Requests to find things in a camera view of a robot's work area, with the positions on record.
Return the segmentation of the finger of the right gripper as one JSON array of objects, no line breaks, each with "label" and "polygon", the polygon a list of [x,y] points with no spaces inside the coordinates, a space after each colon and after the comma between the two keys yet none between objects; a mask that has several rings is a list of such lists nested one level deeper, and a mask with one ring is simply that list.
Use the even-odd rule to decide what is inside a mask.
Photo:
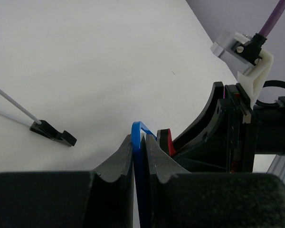
[{"label": "finger of the right gripper", "polygon": [[176,151],[171,157],[190,172],[230,172],[230,136],[205,134],[196,140],[173,140]]},{"label": "finger of the right gripper", "polygon": [[183,147],[196,138],[207,127],[214,115],[218,99],[222,99],[223,97],[223,83],[214,82],[209,99],[199,116],[173,140],[173,146],[176,152],[180,152]]}]

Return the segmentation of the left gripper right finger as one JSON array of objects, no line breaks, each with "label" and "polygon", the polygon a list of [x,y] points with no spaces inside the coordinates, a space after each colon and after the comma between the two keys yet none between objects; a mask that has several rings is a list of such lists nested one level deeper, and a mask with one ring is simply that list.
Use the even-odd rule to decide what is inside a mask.
[{"label": "left gripper right finger", "polygon": [[148,228],[285,228],[285,185],[265,173],[191,173],[145,140]]}]

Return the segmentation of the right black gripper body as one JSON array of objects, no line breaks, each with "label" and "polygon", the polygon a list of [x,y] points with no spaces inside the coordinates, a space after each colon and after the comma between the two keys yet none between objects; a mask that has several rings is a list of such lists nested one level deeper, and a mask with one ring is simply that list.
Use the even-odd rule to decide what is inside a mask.
[{"label": "right black gripper body", "polygon": [[218,152],[214,155],[217,173],[252,172],[257,143],[258,123],[250,107],[251,99],[244,88],[236,85],[223,85],[215,82],[218,88],[218,102],[215,116],[223,115]]}]

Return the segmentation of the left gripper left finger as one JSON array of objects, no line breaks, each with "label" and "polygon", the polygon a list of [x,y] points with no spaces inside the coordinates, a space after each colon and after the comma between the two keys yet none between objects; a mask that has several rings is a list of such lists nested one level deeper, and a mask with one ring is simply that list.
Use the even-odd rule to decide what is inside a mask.
[{"label": "left gripper left finger", "polygon": [[0,228],[131,228],[133,155],[128,135],[91,171],[0,173]]}]

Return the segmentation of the blue framed whiteboard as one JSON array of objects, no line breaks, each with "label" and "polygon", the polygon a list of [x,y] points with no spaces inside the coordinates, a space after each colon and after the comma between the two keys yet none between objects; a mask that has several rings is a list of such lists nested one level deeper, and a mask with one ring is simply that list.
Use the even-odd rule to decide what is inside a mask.
[{"label": "blue framed whiteboard", "polygon": [[141,228],[150,227],[150,216],[148,214],[148,196],[146,174],[144,171],[145,159],[142,151],[141,131],[150,134],[156,139],[156,136],[147,128],[147,126],[137,121],[132,124],[131,128],[131,142],[133,146],[133,166],[136,184],[136,196],[138,203],[138,212]]}]

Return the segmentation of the red whiteboard eraser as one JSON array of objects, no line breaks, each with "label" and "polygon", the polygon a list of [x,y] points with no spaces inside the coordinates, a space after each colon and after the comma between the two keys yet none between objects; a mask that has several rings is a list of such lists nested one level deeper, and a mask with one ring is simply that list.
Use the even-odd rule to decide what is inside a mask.
[{"label": "red whiteboard eraser", "polygon": [[176,154],[170,129],[162,129],[157,131],[157,143],[168,156],[172,157]]}]

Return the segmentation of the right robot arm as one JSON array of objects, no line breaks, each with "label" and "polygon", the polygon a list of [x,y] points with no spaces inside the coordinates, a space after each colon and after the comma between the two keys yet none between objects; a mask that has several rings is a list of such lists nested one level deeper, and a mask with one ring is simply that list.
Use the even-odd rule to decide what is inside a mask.
[{"label": "right robot arm", "polygon": [[169,151],[190,172],[251,172],[257,154],[285,155],[285,97],[253,102],[241,84],[222,82]]}]

